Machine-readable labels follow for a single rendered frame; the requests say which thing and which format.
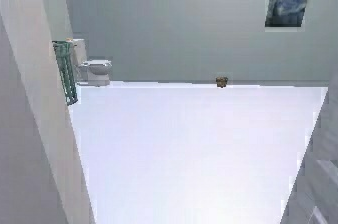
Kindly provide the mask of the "white toilet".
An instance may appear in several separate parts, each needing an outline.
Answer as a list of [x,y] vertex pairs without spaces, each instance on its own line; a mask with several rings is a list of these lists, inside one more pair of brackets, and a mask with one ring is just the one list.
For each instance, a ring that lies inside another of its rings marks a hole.
[[76,83],[95,87],[109,85],[112,62],[105,59],[89,59],[84,39],[72,39],[71,43]]

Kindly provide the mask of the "green towel rack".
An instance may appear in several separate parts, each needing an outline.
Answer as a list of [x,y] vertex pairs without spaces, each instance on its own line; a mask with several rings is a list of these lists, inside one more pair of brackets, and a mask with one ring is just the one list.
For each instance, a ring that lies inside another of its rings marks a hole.
[[67,41],[53,41],[52,44],[65,94],[65,101],[70,106],[78,101],[71,61],[71,44]]

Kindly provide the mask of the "grey panelled room door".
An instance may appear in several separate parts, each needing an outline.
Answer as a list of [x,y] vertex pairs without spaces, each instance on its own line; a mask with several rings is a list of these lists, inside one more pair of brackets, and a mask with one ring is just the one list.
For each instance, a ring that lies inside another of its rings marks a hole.
[[279,224],[338,224],[338,65]]

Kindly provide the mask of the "blue framed wall picture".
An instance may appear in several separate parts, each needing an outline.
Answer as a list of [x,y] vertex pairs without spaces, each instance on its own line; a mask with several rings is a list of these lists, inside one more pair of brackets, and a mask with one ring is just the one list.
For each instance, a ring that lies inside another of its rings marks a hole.
[[269,0],[266,28],[301,28],[308,0]]

